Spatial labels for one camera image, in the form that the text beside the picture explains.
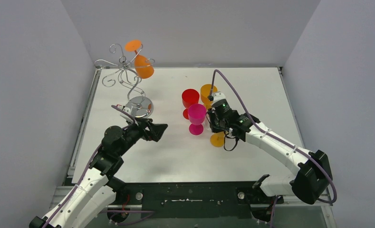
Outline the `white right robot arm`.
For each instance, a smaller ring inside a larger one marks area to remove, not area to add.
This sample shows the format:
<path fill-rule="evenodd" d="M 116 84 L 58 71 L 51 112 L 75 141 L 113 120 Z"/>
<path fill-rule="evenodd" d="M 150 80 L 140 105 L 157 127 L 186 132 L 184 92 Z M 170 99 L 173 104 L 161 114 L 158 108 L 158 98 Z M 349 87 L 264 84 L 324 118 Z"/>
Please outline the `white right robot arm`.
<path fill-rule="evenodd" d="M 225 99 L 207 111 L 212 132 L 224 132 L 236 142 L 254 145 L 288 168 L 282 176 L 264 174 L 254 183 L 254 199 L 261 204 L 274 196 L 296 196 L 306 204 L 322 201 L 321 195 L 332 182 L 328 156 L 299 147 L 268 128 L 251 114 L 232 110 Z"/>

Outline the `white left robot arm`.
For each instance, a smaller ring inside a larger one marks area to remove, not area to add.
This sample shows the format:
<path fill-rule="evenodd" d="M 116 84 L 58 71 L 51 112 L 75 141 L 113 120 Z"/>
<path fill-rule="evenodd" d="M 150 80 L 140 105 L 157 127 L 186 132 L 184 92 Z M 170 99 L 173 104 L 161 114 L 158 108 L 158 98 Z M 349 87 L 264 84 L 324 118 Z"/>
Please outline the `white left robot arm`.
<path fill-rule="evenodd" d="M 111 203 L 125 202 L 126 183 L 115 177 L 124 164 L 122 156 L 138 140 L 158 142 L 168 125 L 137 118 L 122 129 L 110 126 L 72 190 L 43 217 L 36 216 L 31 228 L 83 228 Z"/>

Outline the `orange wine glass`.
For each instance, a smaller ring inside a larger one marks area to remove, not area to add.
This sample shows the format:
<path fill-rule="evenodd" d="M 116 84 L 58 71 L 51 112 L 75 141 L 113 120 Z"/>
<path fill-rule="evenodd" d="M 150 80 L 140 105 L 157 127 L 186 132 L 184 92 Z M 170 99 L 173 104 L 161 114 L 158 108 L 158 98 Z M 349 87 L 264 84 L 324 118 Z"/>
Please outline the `orange wine glass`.
<path fill-rule="evenodd" d="M 140 54 L 143 48 L 142 42 L 137 39 L 131 40 L 125 45 L 126 51 L 135 53 L 131 62 L 134 64 L 137 75 L 141 79 L 147 79 L 154 74 L 154 67 L 151 60 Z"/>

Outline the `yellow wine glass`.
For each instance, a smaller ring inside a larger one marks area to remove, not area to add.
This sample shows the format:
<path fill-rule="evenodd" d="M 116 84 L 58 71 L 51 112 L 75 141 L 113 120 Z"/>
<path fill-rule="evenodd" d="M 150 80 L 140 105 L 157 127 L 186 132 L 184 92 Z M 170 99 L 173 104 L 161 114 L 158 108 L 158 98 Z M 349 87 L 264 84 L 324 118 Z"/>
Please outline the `yellow wine glass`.
<path fill-rule="evenodd" d="M 211 91 L 211 84 L 205 84 L 200 88 L 200 99 L 206 109 L 209 109 L 212 105 L 212 101 L 208 99 Z"/>
<path fill-rule="evenodd" d="M 225 142 L 225 132 L 214 133 L 210 137 L 210 143 L 214 147 L 223 147 Z"/>

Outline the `red wine glass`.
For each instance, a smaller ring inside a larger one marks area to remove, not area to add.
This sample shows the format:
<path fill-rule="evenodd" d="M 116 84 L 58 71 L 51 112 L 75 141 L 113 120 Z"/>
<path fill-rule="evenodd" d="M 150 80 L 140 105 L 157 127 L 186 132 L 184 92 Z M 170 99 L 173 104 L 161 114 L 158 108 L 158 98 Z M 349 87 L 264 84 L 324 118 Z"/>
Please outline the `red wine glass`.
<path fill-rule="evenodd" d="M 200 99 L 200 94 L 195 89 L 189 88 L 182 92 L 182 103 L 185 108 L 185 110 L 183 111 L 183 117 L 185 119 L 187 120 L 189 119 L 189 116 L 188 116 L 189 107 L 193 104 L 197 104 L 199 102 L 199 99 Z"/>

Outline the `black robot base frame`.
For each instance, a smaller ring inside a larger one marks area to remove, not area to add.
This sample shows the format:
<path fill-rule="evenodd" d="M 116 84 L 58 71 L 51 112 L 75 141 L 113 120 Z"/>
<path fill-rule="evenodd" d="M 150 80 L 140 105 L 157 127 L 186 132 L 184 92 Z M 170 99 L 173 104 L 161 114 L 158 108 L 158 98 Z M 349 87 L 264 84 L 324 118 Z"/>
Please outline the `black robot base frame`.
<path fill-rule="evenodd" d="M 103 214 L 116 225 L 139 219 L 234 217 L 268 222 L 274 203 L 254 181 L 128 183 Z"/>

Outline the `pink wine glass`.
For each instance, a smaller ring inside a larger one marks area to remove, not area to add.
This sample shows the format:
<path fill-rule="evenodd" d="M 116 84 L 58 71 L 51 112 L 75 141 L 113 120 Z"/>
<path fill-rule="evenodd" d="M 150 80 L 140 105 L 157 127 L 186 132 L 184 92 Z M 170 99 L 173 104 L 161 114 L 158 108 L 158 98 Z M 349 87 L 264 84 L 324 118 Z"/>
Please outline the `pink wine glass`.
<path fill-rule="evenodd" d="M 193 135 L 203 133 L 203 122 L 206 118 L 206 107 L 202 104 L 193 104 L 188 108 L 188 118 L 190 121 L 189 132 Z"/>

